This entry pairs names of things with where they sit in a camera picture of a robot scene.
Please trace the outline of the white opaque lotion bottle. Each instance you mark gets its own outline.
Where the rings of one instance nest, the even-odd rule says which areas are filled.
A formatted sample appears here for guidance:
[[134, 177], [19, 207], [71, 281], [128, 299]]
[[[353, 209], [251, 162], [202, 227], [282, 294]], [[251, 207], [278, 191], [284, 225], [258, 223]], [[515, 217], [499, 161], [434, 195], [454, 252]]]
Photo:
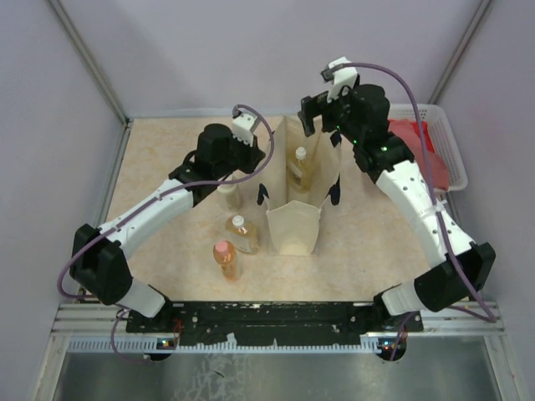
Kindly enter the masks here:
[[221, 195], [229, 211], [237, 211], [242, 207], [242, 192], [239, 184], [228, 184], [228, 181], [234, 181], [235, 175], [229, 175], [225, 179], [225, 184], [217, 187], [217, 192]]

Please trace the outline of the clear yellow bottle white cap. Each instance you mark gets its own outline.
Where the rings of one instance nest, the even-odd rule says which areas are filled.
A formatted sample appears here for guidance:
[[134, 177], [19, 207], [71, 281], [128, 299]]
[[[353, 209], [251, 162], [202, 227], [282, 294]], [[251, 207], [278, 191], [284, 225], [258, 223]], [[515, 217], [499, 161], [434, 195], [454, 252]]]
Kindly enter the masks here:
[[300, 146], [288, 158], [287, 172], [290, 185], [299, 193], [310, 191], [314, 166], [307, 150]]

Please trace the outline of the orange bottle pink cap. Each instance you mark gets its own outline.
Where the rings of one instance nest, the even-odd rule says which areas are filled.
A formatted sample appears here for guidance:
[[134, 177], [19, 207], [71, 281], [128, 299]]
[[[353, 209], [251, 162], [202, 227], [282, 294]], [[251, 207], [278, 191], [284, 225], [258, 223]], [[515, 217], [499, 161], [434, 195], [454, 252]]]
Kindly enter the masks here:
[[227, 280], [236, 281], [240, 278], [241, 270], [237, 261], [237, 252], [231, 242], [216, 243], [213, 247], [213, 256]]

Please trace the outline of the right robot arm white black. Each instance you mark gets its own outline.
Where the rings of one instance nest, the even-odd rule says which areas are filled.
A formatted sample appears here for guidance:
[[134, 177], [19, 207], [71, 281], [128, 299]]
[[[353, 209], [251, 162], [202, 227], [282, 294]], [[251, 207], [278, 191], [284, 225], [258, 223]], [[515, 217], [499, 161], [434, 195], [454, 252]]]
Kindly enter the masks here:
[[390, 102], [373, 84], [343, 87], [337, 99], [327, 93], [302, 98], [298, 117], [307, 136], [314, 120], [324, 133], [336, 132], [353, 146], [354, 159], [398, 207], [422, 245], [429, 271], [374, 297], [374, 323], [393, 330], [409, 312], [439, 312], [483, 288], [496, 252], [476, 243], [451, 218], [429, 189], [409, 146], [390, 130]]

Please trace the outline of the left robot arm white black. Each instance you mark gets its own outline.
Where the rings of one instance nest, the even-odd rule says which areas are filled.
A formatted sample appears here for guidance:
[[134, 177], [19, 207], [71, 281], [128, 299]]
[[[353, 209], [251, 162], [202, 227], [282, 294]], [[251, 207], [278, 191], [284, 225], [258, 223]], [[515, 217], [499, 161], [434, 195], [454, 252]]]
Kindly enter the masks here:
[[174, 321], [170, 302], [154, 287], [134, 279], [128, 260], [167, 222], [205, 200], [219, 185], [230, 185], [239, 170], [246, 177], [267, 162], [258, 146], [258, 122], [248, 115], [232, 124], [209, 124], [195, 150], [138, 205], [99, 227], [88, 224], [75, 233], [69, 275], [104, 305], [138, 312], [158, 332]]

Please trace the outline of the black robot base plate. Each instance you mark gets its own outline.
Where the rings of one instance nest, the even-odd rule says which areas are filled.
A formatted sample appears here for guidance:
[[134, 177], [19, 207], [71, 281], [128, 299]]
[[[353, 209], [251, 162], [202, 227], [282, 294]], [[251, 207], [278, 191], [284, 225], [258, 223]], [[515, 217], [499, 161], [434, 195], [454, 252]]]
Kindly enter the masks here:
[[175, 348], [221, 346], [234, 338], [247, 351], [359, 346], [372, 332], [422, 331], [418, 312], [389, 317], [358, 302], [172, 302], [152, 318], [131, 312], [126, 324], [128, 333], [170, 332]]

